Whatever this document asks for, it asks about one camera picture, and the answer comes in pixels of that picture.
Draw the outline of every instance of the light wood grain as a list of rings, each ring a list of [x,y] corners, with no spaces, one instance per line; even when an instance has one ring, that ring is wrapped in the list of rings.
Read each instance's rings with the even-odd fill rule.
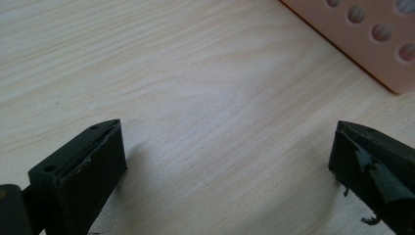
[[[414,147],[397,96],[277,0],[0,1],[0,184],[120,118],[91,232],[392,234],[328,170],[339,119]]]

